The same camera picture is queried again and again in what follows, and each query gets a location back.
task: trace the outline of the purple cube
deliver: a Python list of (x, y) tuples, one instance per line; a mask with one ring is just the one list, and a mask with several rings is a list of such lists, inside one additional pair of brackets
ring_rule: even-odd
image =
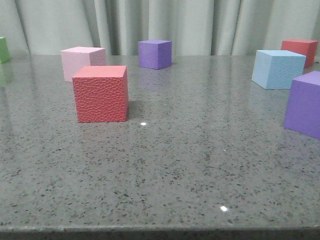
[(139, 65), (149, 69), (163, 69), (172, 64), (172, 42), (165, 40), (139, 41)]
[(293, 79), (283, 126), (320, 139), (320, 71)]

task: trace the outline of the foam block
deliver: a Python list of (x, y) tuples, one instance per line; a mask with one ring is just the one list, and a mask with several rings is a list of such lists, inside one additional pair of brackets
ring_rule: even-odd
[(139, 65), (149, 69), (163, 69), (172, 64), (172, 42), (146, 40), (138, 42)]
[(126, 66), (84, 66), (72, 82), (79, 123), (126, 121)]
[(283, 126), (320, 139), (320, 71), (292, 81)]
[(304, 67), (310, 67), (314, 64), (318, 41), (305, 39), (288, 39), (282, 41), (282, 50), (289, 50), (297, 54), (306, 56)]
[(257, 50), (252, 81), (264, 89), (290, 89), (304, 70), (306, 56), (287, 50)]
[(7, 41), (4, 36), (0, 36), (0, 64), (10, 60), (10, 54), (7, 46)]
[(72, 82), (72, 77), (84, 66), (106, 65), (106, 49), (103, 47), (77, 46), (61, 51), (64, 80)]

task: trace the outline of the granite countertop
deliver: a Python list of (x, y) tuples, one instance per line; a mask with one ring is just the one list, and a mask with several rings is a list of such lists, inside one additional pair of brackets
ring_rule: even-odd
[(0, 233), (319, 229), (320, 140), (282, 127), (289, 90), (253, 83), (254, 60), (110, 56), (129, 111), (109, 123), (77, 122), (60, 56), (1, 64)]

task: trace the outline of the gray curtain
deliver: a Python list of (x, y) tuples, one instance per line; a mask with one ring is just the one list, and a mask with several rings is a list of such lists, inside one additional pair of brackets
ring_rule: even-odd
[(12, 55), (75, 46), (137, 55), (147, 39), (171, 40), (174, 55), (254, 55), (284, 39), (319, 40), (319, 24), (320, 0), (0, 0)]

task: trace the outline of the red cube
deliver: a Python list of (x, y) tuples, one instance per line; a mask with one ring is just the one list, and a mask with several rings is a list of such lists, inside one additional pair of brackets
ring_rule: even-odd
[(79, 123), (126, 121), (126, 66), (84, 66), (73, 76), (72, 83)]
[(306, 56), (304, 67), (310, 67), (314, 64), (318, 41), (304, 39), (288, 39), (282, 41), (281, 50), (288, 50), (297, 54)]

